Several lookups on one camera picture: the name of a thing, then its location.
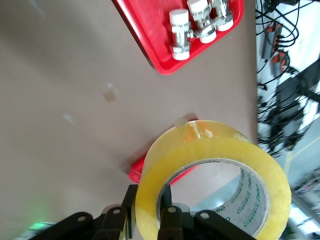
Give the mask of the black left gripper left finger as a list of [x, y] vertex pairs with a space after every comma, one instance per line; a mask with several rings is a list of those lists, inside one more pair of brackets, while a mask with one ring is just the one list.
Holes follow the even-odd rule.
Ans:
[[98, 225], [93, 238], [95, 240], [131, 240], [136, 227], [137, 184], [129, 185], [120, 205], [107, 207], [102, 213], [102, 222]]

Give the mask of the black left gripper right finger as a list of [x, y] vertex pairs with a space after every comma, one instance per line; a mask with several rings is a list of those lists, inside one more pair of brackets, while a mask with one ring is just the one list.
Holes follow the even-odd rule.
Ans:
[[172, 202], [171, 186], [164, 188], [160, 197], [160, 227], [158, 240], [191, 240], [188, 227], [192, 227], [190, 208], [179, 202]]

